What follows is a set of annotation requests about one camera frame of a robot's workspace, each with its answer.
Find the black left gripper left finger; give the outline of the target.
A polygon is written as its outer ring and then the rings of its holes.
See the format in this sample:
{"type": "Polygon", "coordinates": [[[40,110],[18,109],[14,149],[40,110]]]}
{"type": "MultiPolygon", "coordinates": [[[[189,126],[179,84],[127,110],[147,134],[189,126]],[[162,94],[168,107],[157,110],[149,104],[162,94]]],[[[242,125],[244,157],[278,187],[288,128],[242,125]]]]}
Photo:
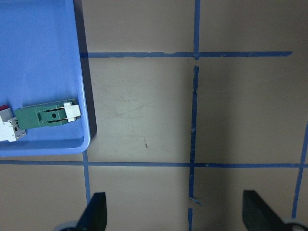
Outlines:
{"type": "Polygon", "coordinates": [[[96,192],[80,217],[76,231],[104,231],[107,226],[106,194],[96,192]]]}

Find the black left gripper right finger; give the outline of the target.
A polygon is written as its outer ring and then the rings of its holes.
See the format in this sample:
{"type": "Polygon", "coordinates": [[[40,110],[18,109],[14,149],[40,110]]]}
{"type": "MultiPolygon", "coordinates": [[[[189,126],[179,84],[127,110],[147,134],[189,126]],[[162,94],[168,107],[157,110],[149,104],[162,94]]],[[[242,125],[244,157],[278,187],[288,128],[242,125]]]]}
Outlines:
{"type": "Polygon", "coordinates": [[[253,190],[243,192],[242,220],[248,231],[285,230],[285,223],[253,190]]]}

